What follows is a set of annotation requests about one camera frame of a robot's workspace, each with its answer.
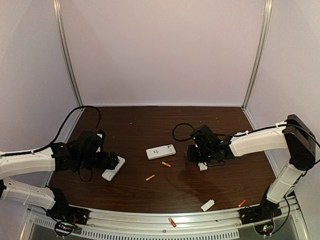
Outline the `small white remote control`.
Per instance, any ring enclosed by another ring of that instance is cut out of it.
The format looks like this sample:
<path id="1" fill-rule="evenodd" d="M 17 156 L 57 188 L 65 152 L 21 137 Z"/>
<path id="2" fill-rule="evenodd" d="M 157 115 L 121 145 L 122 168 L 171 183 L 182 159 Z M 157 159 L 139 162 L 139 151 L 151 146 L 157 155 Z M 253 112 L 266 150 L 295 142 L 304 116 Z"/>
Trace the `small white remote control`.
<path id="1" fill-rule="evenodd" d="M 101 175 L 104 180 L 110 182 L 125 164 L 126 160 L 123 157 L 118 156 L 117 158 L 119 163 L 116 165 L 116 167 L 114 169 L 106 169 Z"/>

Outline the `large white remote control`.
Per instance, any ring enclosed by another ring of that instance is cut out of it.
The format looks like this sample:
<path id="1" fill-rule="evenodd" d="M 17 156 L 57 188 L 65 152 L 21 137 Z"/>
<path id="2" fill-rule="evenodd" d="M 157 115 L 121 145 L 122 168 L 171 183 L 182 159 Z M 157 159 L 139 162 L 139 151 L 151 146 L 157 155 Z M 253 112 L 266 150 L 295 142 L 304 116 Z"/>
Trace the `large white remote control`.
<path id="1" fill-rule="evenodd" d="M 169 144 L 146 149 L 145 153 L 148 160 L 154 160 L 175 155 L 177 152 L 174 145 Z"/>

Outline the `small white battery cover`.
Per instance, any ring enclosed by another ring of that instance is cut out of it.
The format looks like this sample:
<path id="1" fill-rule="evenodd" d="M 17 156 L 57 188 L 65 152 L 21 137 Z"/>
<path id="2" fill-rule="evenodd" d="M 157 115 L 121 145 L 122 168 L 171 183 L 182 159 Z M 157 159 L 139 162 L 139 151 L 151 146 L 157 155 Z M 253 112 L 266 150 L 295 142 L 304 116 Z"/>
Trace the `small white battery cover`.
<path id="1" fill-rule="evenodd" d="M 200 208 L 203 212 L 208 211 L 211 207 L 215 205 L 215 201 L 213 199 L 209 199 L 206 203 L 204 203 Z"/>

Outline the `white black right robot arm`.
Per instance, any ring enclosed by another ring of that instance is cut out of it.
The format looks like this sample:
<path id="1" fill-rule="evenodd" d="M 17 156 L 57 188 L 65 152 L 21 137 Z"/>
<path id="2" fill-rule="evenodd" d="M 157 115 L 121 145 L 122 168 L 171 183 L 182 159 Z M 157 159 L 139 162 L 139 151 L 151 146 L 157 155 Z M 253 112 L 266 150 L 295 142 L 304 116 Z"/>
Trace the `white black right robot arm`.
<path id="1" fill-rule="evenodd" d="M 276 150 L 288 151 L 289 159 L 278 176 L 267 187 L 260 205 L 275 208 L 284 196 L 311 170 L 318 160 L 316 136 L 297 115 L 254 130 L 235 133 L 215 133 L 209 126 L 201 125 L 189 135 L 193 144 L 188 146 L 189 162 L 223 163 L 250 155 L 265 155 Z"/>

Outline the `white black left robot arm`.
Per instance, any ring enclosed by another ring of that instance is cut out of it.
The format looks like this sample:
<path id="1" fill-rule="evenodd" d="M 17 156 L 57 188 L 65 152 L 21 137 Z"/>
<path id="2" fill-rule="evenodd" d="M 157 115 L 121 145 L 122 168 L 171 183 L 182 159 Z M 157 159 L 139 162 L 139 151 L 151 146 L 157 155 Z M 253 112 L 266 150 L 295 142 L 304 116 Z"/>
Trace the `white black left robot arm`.
<path id="1" fill-rule="evenodd" d="M 54 142 L 26 152 L 0 155 L 0 199 L 33 205 L 45 210 L 68 211 L 69 203 L 58 188 L 40 188 L 18 182 L 13 176 L 36 172 L 103 170 L 102 178 L 111 181 L 126 162 L 115 152 L 103 150 L 106 134 L 83 131 L 69 143 Z"/>

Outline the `red orange battery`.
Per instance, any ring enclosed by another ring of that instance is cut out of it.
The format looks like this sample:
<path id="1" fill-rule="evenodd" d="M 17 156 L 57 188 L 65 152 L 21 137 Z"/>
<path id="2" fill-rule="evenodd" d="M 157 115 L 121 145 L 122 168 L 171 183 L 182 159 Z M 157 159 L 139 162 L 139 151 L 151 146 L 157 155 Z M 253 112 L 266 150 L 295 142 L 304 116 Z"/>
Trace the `red orange battery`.
<path id="1" fill-rule="evenodd" d="M 168 168 L 171 168 L 171 165 L 170 165 L 169 163 L 166 163 L 166 162 L 162 161 L 161 164 L 164 165 L 164 166 L 166 166 L 166 167 L 168 167 Z"/>
<path id="2" fill-rule="evenodd" d="M 246 203 L 246 199 L 244 199 L 239 205 L 238 208 L 241 208 Z"/>

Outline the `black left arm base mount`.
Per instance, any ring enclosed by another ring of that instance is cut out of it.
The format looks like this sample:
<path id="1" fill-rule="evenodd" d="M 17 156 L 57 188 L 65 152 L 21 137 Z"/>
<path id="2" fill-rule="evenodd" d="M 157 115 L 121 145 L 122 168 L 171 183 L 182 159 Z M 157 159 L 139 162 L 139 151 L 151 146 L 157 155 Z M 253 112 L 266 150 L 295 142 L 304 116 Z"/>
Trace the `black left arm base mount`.
<path id="1" fill-rule="evenodd" d="M 49 217 L 68 223 L 86 225 L 90 211 L 86 208 L 70 206 L 66 203 L 55 203 L 51 209 L 46 210 Z"/>

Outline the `aluminium front rail frame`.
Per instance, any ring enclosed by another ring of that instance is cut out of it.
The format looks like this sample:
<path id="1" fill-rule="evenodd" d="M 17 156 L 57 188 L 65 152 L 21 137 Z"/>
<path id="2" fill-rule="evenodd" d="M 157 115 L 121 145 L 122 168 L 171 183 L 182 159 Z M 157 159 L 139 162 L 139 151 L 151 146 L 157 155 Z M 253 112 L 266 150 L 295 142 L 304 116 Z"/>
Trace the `aluminium front rail frame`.
<path id="1" fill-rule="evenodd" d="M 295 196 L 279 204 L 282 214 L 270 220 L 242 224 L 239 210 L 195 213 L 130 213 L 90 209 L 86 225 L 78 225 L 66 240 L 309 240 Z M 168 218 L 176 223 L 173 227 Z"/>

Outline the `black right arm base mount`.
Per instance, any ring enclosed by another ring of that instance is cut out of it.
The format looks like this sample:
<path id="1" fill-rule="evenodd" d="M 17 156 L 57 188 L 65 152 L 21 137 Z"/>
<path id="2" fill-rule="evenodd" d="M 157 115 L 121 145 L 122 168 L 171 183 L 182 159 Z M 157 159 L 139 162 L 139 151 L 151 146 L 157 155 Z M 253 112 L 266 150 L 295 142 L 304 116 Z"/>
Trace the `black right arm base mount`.
<path id="1" fill-rule="evenodd" d="M 271 220 L 273 217 L 282 215 L 279 204 L 268 200 L 262 200 L 256 206 L 246 206 L 238 212 L 243 225 Z"/>

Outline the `left aluminium corner post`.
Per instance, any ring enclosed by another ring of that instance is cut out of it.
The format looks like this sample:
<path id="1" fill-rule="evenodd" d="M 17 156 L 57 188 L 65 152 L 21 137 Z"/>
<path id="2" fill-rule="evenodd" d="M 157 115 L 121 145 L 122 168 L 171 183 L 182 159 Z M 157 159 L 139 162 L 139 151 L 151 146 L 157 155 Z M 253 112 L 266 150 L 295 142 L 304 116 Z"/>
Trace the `left aluminium corner post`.
<path id="1" fill-rule="evenodd" d="M 53 11 L 55 15 L 55 21 L 57 25 L 57 31 L 59 35 L 59 41 L 61 45 L 61 50 L 62 50 L 62 56 L 64 59 L 67 75 L 70 81 L 70 85 L 72 88 L 73 95 L 75 97 L 75 101 L 77 105 L 83 106 L 83 101 L 80 95 L 79 87 L 76 81 L 75 77 L 75 72 L 73 69 L 72 65 L 72 60 L 70 56 L 70 51 L 67 43 L 67 37 L 66 37 L 66 31 L 65 31 L 65 26 L 64 26 L 64 21 L 63 21 L 63 13 L 62 13 L 62 6 L 61 6 L 61 1 L 60 0 L 53 0 Z"/>

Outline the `aluminium corner post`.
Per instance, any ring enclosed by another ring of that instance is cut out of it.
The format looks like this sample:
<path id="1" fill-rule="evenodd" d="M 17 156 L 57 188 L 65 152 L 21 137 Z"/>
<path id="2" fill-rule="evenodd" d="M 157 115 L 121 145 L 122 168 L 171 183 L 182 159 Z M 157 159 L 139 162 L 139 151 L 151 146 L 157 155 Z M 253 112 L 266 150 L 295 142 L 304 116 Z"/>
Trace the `aluminium corner post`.
<path id="1" fill-rule="evenodd" d="M 271 18 L 272 18 L 272 11 L 273 11 L 273 1 L 272 0 L 266 0 L 264 3 L 264 10 L 262 15 L 262 22 L 261 22 L 261 28 L 260 28 L 260 34 L 259 34 L 259 40 L 257 45 L 257 50 L 253 62 L 253 68 L 251 71 L 249 84 L 247 87 L 247 91 L 244 97 L 244 101 L 242 104 L 242 110 L 245 111 L 248 108 L 250 98 L 253 94 L 254 86 L 259 74 L 260 66 L 262 63 L 263 53 L 265 50 L 265 46 L 268 39 L 268 34 L 270 30 L 270 24 L 271 24 Z"/>
<path id="2" fill-rule="evenodd" d="M 66 31 L 65 31 L 65 26 L 64 26 L 64 21 L 63 21 L 63 13 L 62 13 L 62 6 L 61 6 L 61 1 L 60 0 L 53 0 L 53 11 L 55 15 L 55 21 L 57 25 L 57 31 L 59 35 L 59 41 L 61 45 L 61 50 L 62 50 L 62 56 L 64 59 L 67 75 L 70 81 L 70 85 L 72 88 L 73 95 L 75 97 L 75 101 L 77 105 L 83 106 L 83 101 L 80 95 L 79 87 L 76 81 L 75 77 L 75 72 L 73 69 L 72 65 L 72 60 L 70 56 L 70 51 L 67 43 L 67 37 L 66 37 Z"/>

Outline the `right aluminium corner post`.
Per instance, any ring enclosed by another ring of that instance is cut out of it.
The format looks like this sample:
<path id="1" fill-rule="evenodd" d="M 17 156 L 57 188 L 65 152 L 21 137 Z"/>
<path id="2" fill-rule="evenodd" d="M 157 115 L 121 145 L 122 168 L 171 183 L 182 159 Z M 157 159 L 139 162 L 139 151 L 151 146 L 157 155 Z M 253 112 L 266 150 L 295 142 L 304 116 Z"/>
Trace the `right aluminium corner post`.
<path id="1" fill-rule="evenodd" d="M 268 39 L 268 34 L 270 30 L 270 24 L 271 24 L 271 18 L 272 18 L 272 11 L 273 11 L 273 1 L 272 0 L 266 0 L 264 3 L 264 10 L 262 15 L 262 22 L 261 22 L 261 28 L 260 28 L 260 34 L 259 34 L 259 40 L 257 45 L 257 50 L 253 62 L 253 68 L 251 71 L 249 84 L 247 87 L 247 91 L 244 97 L 244 101 L 242 104 L 242 110 L 245 111 L 248 108 L 250 98 L 253 94 L 254 86 L 259 74 L 260 66 L 262 63 L 263 53 L 265 50 L 265 46 Z"/>

